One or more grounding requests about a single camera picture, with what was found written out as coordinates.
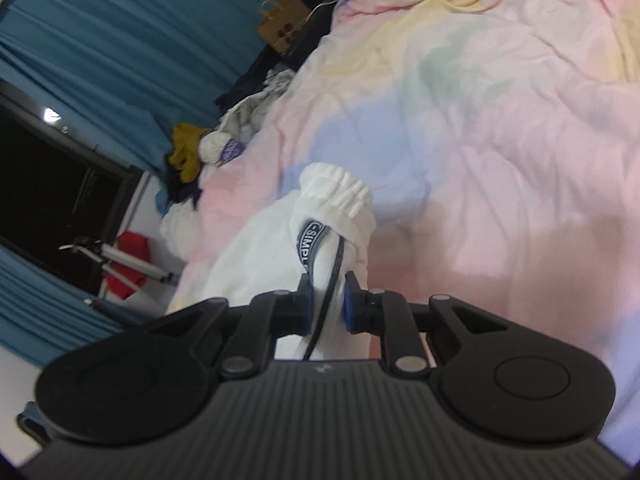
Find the blue curtain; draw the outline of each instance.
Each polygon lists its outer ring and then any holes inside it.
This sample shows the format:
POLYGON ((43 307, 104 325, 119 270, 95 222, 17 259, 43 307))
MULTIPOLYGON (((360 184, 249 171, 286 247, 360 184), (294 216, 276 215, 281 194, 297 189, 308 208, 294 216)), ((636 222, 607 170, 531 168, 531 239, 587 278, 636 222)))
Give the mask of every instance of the blue curtain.
POLYGON ((263 1, 5 0, 0 77, 158 172, 173 124, 217 124, 214 99, 264 46, 263 1))
POLYGON ((0 248, 0 344, 32 364, 49 361, 120 329, 87 307, 87 293, 0 248))

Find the dark window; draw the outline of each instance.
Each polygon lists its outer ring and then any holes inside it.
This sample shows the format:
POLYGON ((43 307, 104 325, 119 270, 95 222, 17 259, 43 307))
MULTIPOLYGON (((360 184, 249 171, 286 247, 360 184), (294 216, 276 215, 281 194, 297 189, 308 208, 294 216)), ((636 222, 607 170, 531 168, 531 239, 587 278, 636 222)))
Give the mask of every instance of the dark window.
POLYGON ((0 98, 0 241, 97 294, 97 265, 58 248, 77 236, 113 243, 141 172, 65 139, 27 110, 0 98))

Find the ribbed black surface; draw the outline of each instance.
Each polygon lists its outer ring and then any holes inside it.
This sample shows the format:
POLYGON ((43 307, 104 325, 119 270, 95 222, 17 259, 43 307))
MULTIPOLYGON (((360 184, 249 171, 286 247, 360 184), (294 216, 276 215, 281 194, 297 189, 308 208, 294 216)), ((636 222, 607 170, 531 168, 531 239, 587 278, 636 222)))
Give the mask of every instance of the ribbed black surface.
POLYGON ((189 425, 121 449, 56 442, 22 468, 34 480, 618 480, 594 441, 515 449, 450 420, 428 386, 377 362, 274 362, 226 383, 189 425))

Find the red cloth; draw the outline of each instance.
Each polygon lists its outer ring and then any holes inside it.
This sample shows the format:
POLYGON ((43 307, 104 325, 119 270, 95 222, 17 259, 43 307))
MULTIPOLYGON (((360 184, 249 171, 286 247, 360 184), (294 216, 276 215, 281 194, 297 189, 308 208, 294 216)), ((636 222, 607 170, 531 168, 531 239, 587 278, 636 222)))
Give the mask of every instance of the red cloth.
MULTIPOLYGON (((117 248, 125 253, 135 256, 136 258, 145 260, 146 262, 151 261, 151 252, 149 251, 148 240, 146 237, 138 233, 124 231, 117 238, 117 248)), ((125 267, 122 264, 109 265, 113 270, 119 272, 128 280, 131 280, 137 286, 145 285, 146 276, 142 274, 142 272, 129 269, 129 267, 125 267)), ((125 285, 118 278, 111 276, 110 274, 107 274, 106 282, 107 288, 121 300, 126 300, 129 296, 135 293, 135 290, 130 286, 125 285)))

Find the comforter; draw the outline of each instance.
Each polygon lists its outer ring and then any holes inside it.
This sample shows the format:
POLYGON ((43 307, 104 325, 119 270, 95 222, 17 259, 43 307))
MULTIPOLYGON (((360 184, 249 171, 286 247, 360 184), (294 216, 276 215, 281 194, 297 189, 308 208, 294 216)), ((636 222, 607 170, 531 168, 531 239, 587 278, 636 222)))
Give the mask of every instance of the comforter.
POLYGON ((603 359, 604 441, 640 460, 640 0, 341 0, 200 200, 174 306, 329 162, 372 190, 369 287, 446 292, 603 359))

